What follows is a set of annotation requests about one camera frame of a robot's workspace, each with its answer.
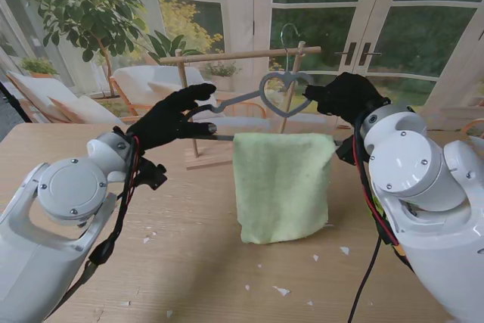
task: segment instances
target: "white debris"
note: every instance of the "white debris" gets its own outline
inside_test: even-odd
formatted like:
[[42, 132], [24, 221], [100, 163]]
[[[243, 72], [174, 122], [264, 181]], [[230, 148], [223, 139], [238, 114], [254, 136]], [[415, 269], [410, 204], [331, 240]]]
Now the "white debris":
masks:
[[289, 294], [289, 293], [290, 293], [290, 290], [288, 290], [288, 289], [283, 289], [282, 287], [276, 287], [276, 286], [274, 286], [274, 285], [272, 285], [272, 287], [273, 287], [274, 289], [279, 290], [279, 293], [281, 293], [283, 297], [285, 297], [287, 294]]

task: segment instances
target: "floor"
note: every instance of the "floor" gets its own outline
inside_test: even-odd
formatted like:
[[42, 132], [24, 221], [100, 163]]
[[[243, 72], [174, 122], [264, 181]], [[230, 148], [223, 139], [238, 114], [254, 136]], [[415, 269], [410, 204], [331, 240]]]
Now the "floor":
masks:
[[5, 100], [0, 92], [0, 141], [16, 126], [23, 123], [17, 111]]

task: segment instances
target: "light green microfiber cloth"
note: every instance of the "light green microfiber cloth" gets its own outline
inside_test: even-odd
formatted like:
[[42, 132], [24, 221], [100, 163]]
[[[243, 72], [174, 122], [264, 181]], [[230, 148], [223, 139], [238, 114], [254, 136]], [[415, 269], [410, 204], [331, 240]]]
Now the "light green microfiber cloth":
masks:
[[333, 138], [241, 133], [234, 138], [237, 219], [243, 242], [304, 238], [327, 222]]

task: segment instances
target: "potted plant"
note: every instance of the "potted plant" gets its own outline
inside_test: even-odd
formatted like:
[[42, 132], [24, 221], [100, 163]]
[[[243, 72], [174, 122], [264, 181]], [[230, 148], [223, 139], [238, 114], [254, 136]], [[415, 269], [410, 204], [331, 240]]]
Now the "potted plant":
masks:
[[99, 51], [107, 65], [111, 96], [112, 75], [108, 52], [115, 57], [126, 49], [133, 51], [135, 39], [146, 29], [139, 13], [141, 0], [27, 0], [34, 1], [43, 18], [46, 36], [44, 46], [52, 41], [59, 45], [61, 36], [74, 47], [84, 50], [82, 59], [89, 62]]
[[57, 71], [49, 60], [43, 58], [22, 58], [20, 67], [29, 71], [32, 77], [37, 79], [51, 79], [52, 75], [57, 75]]
[[205, 71], [211, 75], [211, 80], [216, 84], [220, 91], [234, 91], [232, 76], [239, 71], [235, 62], [225, 64], [223, 62], [208, 63]]
[[154, 48], [154, 51], [149, 51], [148, 54], [153, 58], [158, 64], [160, 64], [160, 58], [165, 57], [175, 57], [175, 51], [181, 49], [181, 54], [184, 56], [191, 56], [194, 54], [202, 54], [202, 52], [196, 49], [185, 49], [187, 42], [183, 40], [185, 37], [183, 34], [176, 36], [173, 40], [170, 40], [164, 34], [154, 31], [157, 35], [152, 36], [148, 34], [148, 38]]

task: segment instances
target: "wooden table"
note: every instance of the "wooden table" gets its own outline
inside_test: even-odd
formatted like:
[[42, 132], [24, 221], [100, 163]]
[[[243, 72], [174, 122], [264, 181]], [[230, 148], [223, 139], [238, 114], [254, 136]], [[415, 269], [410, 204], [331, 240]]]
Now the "wooden table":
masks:
[[[17, 126], [0, 144], [0, 210], [34, 166], [82, 156], [86, 142], [105, 130], [110, 127]], [[458, 138], [457, 133], [433, 136], [440, 144]], [[110, 261], [49, 322], [346, 321], [377, 240], [355, 167], [333, 160], [328, 196], [333, 227], [299, 241], [243, 244], [232, 166], [188, 172], [183, 150], [189, 143], [177, 141], [147, 153], [166, 166], [169, 181], [158, 191], [137, 189]], [[31, 216], [40, 225], [49, 223], [38, 206]], [[77, 228], [68, 229], [67, 234], [79, 235]], [[144, 244], [146, 237], [150, 240]], [[348, 256], [341, 247], [349, 248]], [[317, 262], [313, 255], [319, 256]], [[290, 293], [283, 297], [273, 285]], [[354, 322], [446, 319], [416, 276], [382, 247]]]

